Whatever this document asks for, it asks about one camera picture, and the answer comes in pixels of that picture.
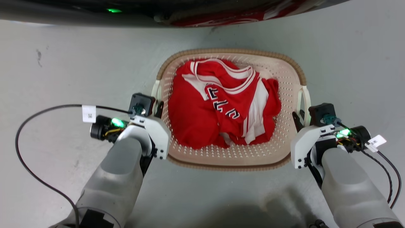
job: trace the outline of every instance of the white cable label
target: white cable label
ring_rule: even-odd
[[[96,122],[96,107],[92,105],[82,105],[81,106],[83,114],[83,122],[85,123],[95,123]]]
[[[377,135],[369,140],[370,145],[373,145],[374,147],[378,147],[379,145],[382,145],[386,142],[387,141],[385,140],[385,138],[383,138],[381,135]]]

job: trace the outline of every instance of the beige plastic basket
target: beige plastic basket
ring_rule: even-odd
[[[162,120],[171,129],[167,101],[172,94],[176,70],[189,60],[218,58],[232,61],[239,67],[252,66],[256,71],[268,71],[279,81],[281,112],[276,117],[275,131],[269,142],[257,145],[232,145],[229,148],[206,146],[194,150],[181,146],[172,135],[168,160],[185,167],[222,171],[253,171],[274,169],[290,161],[290,143],[296,135],[292,112],[311,105],[302,69],[291,58],[277,53],[247,49],[197,49],[171,56],[159,70],[152,96],[164,102]],[[305,113],[304,125],[309,125]]]

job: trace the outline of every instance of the robotic arm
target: robotic arm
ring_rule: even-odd
[[[98,116],[90,135],[114,143],[76,203],[81,228],[123,228],[135,205],[143,177],[154,157],[166,159],[171,132],[161,121],[163,104],[134,94],[130,122]],[[298,134],[291,142],[292,164],[308,167],[342,228],[403,228],[366,172],[348,154],[351,144],[337,146],[332,104],[310,107],[311,126],[293,113]],[[370,138],[364,127],[356,136]],[[50,228],[74,227],[75,213]]]

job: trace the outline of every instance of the perforated basket wall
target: perforated basket wall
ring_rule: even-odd
[[[223,171],[268,170],[290,161],[290,142],[296,135],[291,113],[297,110],[299,91],[306,85],[301,68],[291,58],[277,53],[245,49],[197,49],[171,56],[160,68],[157,79],[160,97],[164,101],[162,120],[171,129],[167,101],[172,94],[176,70],[186,61],[218,58],[232,61],[239,67],[248,65],[268,71],[279,81],[280,114],[275,118],[276,128],[271,140],[258,145],[232,145],[230,148],[207,146],[200,150],[181,146],[172,136],[168,160],[186,167]]]

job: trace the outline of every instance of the green light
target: green light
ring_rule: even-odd
[[[119,120],[119,119],[117,119],[117,118],[112,119],[112,120],[111,120],[111,123],[112,123],[113,125],[115,125],[116,127],[120,127],[120,128],[125,127],[124,122],[122,122],[121,120]]]
[[[122,13],[122,11],[119,10],[119,9],[107,9],[107,10],[112,12],[112,13]]]
[[[348,136],[350,134],[350,130],[349,129],[344,129],[344,130],[339,131],[339,133],[342,134],[342,135]]]

